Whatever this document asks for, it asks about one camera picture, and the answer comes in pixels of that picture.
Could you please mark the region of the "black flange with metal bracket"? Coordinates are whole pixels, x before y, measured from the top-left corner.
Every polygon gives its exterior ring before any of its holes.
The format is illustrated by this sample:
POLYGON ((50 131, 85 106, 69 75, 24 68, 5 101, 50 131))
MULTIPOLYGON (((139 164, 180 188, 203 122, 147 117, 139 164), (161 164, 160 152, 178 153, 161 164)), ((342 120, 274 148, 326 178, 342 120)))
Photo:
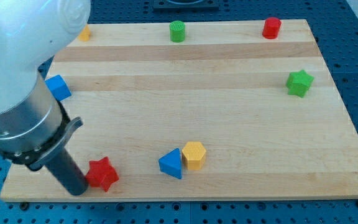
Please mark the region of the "black flange with metal bracket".
POLYGON ((23 102, 0 114, 0 155, 37 171, 63 151, 82 125, 58 101, 23 102))

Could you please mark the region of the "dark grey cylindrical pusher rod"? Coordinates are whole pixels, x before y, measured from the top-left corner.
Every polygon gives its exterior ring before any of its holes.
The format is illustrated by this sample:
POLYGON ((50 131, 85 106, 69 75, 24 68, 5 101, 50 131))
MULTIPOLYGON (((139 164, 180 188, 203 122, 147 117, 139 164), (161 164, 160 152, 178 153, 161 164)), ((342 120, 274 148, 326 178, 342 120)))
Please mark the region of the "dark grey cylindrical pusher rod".
POLYGON ((84 174, 65 148, 45 166, 71 195, 78 196, 87 190, 84 174))

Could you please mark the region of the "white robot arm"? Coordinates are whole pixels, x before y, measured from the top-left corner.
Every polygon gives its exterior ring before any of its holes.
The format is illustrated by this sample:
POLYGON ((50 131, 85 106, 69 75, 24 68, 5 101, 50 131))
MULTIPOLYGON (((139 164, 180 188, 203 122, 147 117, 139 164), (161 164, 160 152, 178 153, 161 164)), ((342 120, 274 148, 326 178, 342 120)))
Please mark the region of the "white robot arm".
POLYGON ((90 12, 86 0, 0 1, 0 155, 46 167, 72 195, 88 187, 65 149, 82 120, 67 115, 39 66, 76 39, 90 12))

